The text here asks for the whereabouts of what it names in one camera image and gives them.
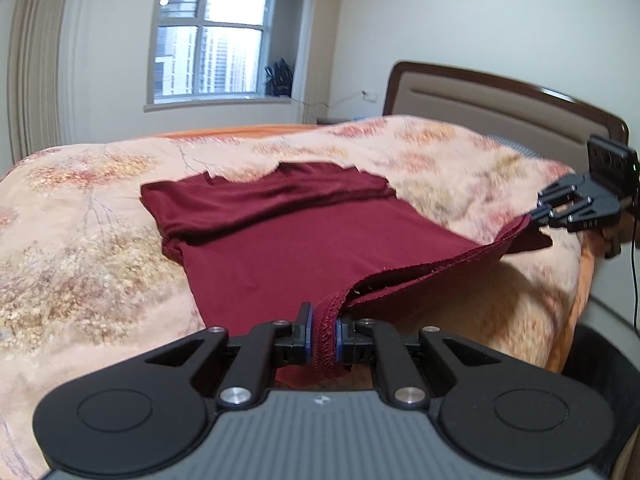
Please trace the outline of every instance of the white floor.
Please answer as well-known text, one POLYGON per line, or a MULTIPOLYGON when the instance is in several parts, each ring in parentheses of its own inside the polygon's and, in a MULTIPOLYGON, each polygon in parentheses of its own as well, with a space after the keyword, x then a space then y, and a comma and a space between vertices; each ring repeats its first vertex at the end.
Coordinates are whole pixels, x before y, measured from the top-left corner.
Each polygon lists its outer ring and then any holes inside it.
POLYGON ((631 325, 595 301, 589 301, 580 322, 601 333, 640 370, 640 338, 631 325))

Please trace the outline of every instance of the maroon t-shirt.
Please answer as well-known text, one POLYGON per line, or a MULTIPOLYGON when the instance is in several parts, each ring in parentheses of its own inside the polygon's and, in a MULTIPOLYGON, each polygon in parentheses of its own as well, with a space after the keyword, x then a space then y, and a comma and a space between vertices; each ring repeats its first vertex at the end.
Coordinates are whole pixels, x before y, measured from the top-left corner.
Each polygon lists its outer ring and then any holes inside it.
POLYGON ((412 300, 424 305, 430 286, 550 245, 525 230, 525 216, 479 246, 423 218, 383 177, 327 162, 281 163, 250 183, 203 173, 145 184, 141 194, 207 326, 242 335, 313 304, 312 366, 279 371, 292 386, 344 373, 335 320, 345 308, 374 307, 393 321, 412 300))

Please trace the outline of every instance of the black backpack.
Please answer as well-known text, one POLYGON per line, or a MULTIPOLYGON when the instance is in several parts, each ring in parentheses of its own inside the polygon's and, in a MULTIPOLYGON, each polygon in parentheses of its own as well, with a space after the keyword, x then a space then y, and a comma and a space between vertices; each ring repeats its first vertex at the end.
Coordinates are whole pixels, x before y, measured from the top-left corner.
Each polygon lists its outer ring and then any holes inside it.
POLYGON ((291 97, 293 72, 284 59, 280 58, 271 66, 265 67, 267 82, 265 94, 274 97, 291 97))

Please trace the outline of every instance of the brown headboard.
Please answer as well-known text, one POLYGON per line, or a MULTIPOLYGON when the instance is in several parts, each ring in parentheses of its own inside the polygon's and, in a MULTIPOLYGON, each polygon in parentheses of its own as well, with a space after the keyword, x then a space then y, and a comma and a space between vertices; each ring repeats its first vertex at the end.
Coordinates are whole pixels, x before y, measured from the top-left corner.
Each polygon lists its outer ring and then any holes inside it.
POLYGON ((401 61, 391 71, 384 115, 412 115, 514 140, 575 171, 588 168, 591 134, 628 142, 625 122, 566 95, 452 66, 401 61))

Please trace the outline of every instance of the floral bedspread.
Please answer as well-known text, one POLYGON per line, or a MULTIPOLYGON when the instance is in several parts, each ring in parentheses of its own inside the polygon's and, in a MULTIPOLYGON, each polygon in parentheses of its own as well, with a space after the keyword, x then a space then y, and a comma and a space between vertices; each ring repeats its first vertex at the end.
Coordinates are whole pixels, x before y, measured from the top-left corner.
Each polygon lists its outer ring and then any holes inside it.
MULTIPOLYGON (((465 128, 404 116, 265 139, 152 137, 28 157, 0 182, 2 480, 46 471, 31 416, 47 391, 203 327, 182 268, 161 254, 140 185, 205 170, 248 181, 282 160, 382 174, 421 214, 481 243, 568 171, 465 128)), ((506 256, 489 279, 425 298, 401 329, 439 325, 545 366, 575 307, 582 250, 576 235, 550 235, 552 248, 506 256)), ((363 381, 354 370, 342 383, 363 381)))

